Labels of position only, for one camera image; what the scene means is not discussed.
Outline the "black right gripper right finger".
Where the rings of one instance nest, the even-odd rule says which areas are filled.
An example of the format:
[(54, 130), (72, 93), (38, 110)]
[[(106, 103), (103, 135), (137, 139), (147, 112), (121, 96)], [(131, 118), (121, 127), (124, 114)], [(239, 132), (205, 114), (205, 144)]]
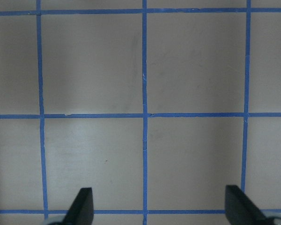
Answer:
[(231, 225), (271, 224), (271, 219), (237, 185), (225, 187), (225, 216)]

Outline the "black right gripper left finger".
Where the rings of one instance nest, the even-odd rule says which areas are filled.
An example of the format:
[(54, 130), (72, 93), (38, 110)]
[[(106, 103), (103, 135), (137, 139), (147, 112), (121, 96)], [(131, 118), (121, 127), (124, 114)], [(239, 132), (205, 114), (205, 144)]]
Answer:
[(94, 219), (92, 188), (81, 188), (62, 220), (63, 225), (91, 225)]

